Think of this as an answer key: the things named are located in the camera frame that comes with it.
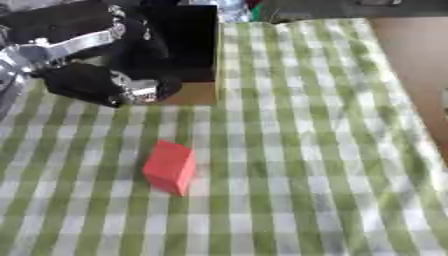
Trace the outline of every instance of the red cube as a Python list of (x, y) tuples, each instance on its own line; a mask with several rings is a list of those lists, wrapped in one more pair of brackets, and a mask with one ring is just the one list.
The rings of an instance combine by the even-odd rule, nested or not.
[(192, 149), (159, 140), (143, 168), (143, 174), (153, 186), (184, 196), (196, 172), (196, 157)]

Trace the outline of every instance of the table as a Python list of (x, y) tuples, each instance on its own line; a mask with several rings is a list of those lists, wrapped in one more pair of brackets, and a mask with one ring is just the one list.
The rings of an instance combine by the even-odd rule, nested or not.
[[(4, 255), (443, 255), (445, 166), (364, 19), (222, 26), (215, 107), (30, 88), (0, 124)], [(148, 187), (191, 146), (188, 197)]]

